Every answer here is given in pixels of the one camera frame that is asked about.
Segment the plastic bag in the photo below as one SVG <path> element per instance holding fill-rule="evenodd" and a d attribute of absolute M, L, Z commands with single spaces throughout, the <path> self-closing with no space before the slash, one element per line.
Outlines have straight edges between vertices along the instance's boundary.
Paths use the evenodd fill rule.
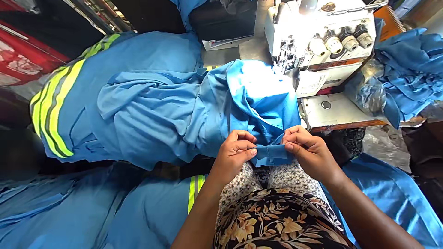
<path fill-rule="evenodd" d="M 386 92 L 377 79 L 383 76 L 385 67 L 376 59 L 371 59 L 345 85 L 345 95 L 360 110 L 369 116 L 387 122 L 383 113 L 386 106 Z"/>
<path fill-rule="evenodd" d="M 367 127 L 363 138 L 363 152 L 411 173 L 409 167 L 411 155 L 401 130 L 390 125 Z"/>

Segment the clear plastic sheet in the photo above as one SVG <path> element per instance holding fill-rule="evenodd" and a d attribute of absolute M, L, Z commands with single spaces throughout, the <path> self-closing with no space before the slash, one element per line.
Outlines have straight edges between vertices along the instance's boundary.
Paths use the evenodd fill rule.
<path fill-rule="evenodd" d="M 23 85 L 3 86 L 3 88 L 9 89 L 30 101 L 46 85 L 49 76 L 50 74 L 46 74 L 38 80 L 33 80 Z"/>
<path fill-rule="evenodd" d="M 345 95 L 360 110 L 369 116 L 387 121 L 383 114 L 386 105 L 386 93 L 383 84 L 377 79 L 383 76 L 384 66 L 376 59 L 371 59 L 345 85 Z"/>
<path fill-rule="evenodd" d="M 363 138 L 363 152 L 411 173 L 411 155 L 401 130 L 390 125 L 369 126 Z"/>

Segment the person's right hand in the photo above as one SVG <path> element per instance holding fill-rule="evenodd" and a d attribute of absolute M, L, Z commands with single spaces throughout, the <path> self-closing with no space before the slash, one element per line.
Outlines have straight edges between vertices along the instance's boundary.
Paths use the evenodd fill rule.
<path fill-rule="evenodd" d="M 311 135 L 301 125 L 285 130 L 282 144 L 292 152 L 303 170 L 315 180 L 322 183 L 339 181 L 344 173 L 335 162 L 325 141 Z"/>

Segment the reflective stripe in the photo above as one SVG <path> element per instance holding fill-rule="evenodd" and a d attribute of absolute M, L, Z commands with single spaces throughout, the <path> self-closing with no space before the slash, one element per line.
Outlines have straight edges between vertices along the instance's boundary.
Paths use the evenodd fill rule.
<path fill-rule="evenodd" d="M 120 34 L 104 37 L 94 46 L 86 49 L 79 58 L 66 66 L 54 70 L 46 86 L 30 102 L 35 132 L 45 136 L 49 149 L 58 157 L 65 158 L 74 153 L 69 150 L 58 133 L 58 116 L 63 102 L 75 83 L 85 59 L 108 49 Z"/>
<path fill-rule="evenodd" d="M 203 186 L 203 175 L 198 176 L 198 192 L 200 193 L 200 189 L 202 189 Z"/>
<path fill-rule="evenodd" d="M 42 92 L 38 92 L 34 97 L 32 97 L 31 102 L 29 102 L 30 105 L 33 105 L 35 102 L 37 102 L 40 99 L 40 95 Z"/>
<path fill-rule="evenodd" d="M 191 182 L 189 184 L 188 214 L 189 212 L 191 212 L 192 206 L 194 205 L 194 202 L 197 199 L 197 195 L 200 192 L 204 183 L 205 183 L 204 175 L 191 177 Z"/>
<path fill-rule="evenodd" d="M 191 183 L 189 184 L 188 214 L 191 212 L 192 205 L 194 204 L 194 192 L 195 192 L 195 176 L 191 177 Z"/>
<path fill-rule="evenodd" d="M 41 98 L 43 98 L 46 95 L 46 92 L 48 90 L 48 84 L 46 84 L 45 87 L 43 87 L 40 97 L 36 101 L 34 108 L 32 110 L 32 123 L 34 124 L 35 133 L 41 138 L 40 134 L 40 106 L 41 106 Z"/>
<path fill-rule="evenodd" d="M 98 52 L 108 49 L 111 46 L 112 42 L 114 42 L 119 37 L 120 34 L 112 34 L 110 36 L 104 37 L 100 40 L 100 42 L 95 44 L 88 53 L 86 53 L 85 59 L 97 54 Z"/>
<path fill-rule="evenodd" d="M 47 93 L 44 95 L 41 107 L 40 107 L 40 129 L 45 136 L 46 142 L 51 149 L 51 151 L 58 157 L 65 158 L 67 155 L 60 150 L 56 149 L 56 141 L 48 135 L 48 131 L 45 129 L 46 125 L 46 116 L 48 115 L 49 107 L 51 106 L 52 97 L 54 95 L 54 91 L 56 86 L 59 84 L 60 79 L 68 73 L 68 68 L 63 69 L 58 74 L 56 74 L 48 83 Z"/>
<path fill-rule="evenodd" d="M 60 93 L 55 98 L 56 104 L 49 116 L 49 132 L 51 133 L 60 150 L 67 156 L 72 156 L 74 153 L 66 147 L 65 142 L 58 133 L 58 116 L 60 114 L 60 109 L 62 108 L 63 102 L 65 101 L 69 90 L 71 90 L 72 86 L 74 85 L 75 79 L 80 73 L 84 62 L 85 59 L 75 63 L 72 66 L 71 72 L 67 75 L 65 81 L 61 85 Z"/>

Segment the pant leg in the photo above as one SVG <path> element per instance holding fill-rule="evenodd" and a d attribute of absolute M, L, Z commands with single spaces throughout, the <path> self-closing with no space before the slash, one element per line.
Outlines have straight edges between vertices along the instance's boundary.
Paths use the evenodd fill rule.
<path fill-rule="evenodd" d="M 262 190 L 260 181 L 255 176 L 249 162 L 243 164 L 240 173 L 223 188 L 218 204 L 217 220 L 223 210 L 231 203 L 243 198 L 256 190 Z"/>
<path fill-rule="evenodd" d="M 268 188 L 289 188 L 299 193 L 311 194 L 328 203 L 320 183 L 302 169 L 297 160 L 271 168 Z"/>

